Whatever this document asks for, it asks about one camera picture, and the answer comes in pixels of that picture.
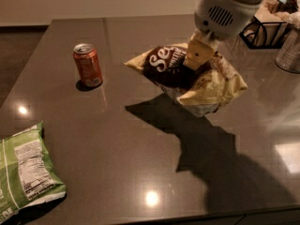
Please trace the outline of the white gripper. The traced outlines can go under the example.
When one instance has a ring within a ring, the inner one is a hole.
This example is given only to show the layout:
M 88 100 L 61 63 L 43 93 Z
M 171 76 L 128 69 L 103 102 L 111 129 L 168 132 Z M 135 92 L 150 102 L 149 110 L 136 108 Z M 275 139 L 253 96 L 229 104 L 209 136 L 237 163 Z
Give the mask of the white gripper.
M 216 52 L 218 40 L 238 35 L 263 0 L 199 0 L 195 7 L 195 30 L 187 45 L 184 65 L 197 70 Z

